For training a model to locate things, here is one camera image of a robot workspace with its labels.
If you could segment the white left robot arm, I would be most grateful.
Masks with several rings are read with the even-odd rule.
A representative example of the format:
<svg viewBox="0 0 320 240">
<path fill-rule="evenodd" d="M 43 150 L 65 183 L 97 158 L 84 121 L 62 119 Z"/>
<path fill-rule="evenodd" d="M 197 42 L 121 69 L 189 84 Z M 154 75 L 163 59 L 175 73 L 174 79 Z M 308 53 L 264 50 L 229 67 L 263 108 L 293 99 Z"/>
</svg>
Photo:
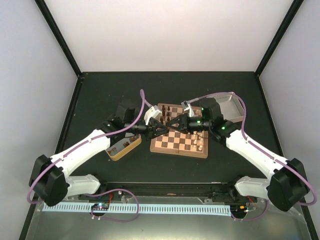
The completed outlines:
<svg viewBox="0 0 320 240">
<path fill-rule="evenodd" d="M 96 154 L 122 141 L 127 133 L 145 135 L 146 139 L 168 133 L 168 128 L 157 120 L 161 114 L 156 105 L 150 105 L 144 112 L 124 100 L 115 114 L 80 142 L 51 157 L 39 156 L 31 172 L 29 192 L 34 192 L 50 207 L 74 195 L 85 194 L 97 200 L 103 199 L 108 188 L 101 179 L 93 174 L 73 176 L 72 173 Z"/>
</svg>

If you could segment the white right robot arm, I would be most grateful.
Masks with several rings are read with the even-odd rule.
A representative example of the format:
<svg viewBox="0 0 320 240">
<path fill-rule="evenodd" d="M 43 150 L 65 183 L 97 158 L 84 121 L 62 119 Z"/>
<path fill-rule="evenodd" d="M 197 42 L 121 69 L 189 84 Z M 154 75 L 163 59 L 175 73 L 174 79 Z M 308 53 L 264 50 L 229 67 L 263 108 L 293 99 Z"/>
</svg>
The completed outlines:
<svg viewBox="0 0 320 240">
<path fill-rule="evenodd" d="M 246 196 L 262 198 L 287 212 L 310 192 L 312 187 L 301 161 L 288 160 L 246 136 L 235 123 L 224 118 L 214 98 L 202 99 L 200 107 L 201 116 L 183 113 L 166 126 L 184 134 L 207 131 L 215 142 L 245 158 L 265 176 L 237 178 L 227 189 L 230 200 L 238 202 Z"/>
</svg>

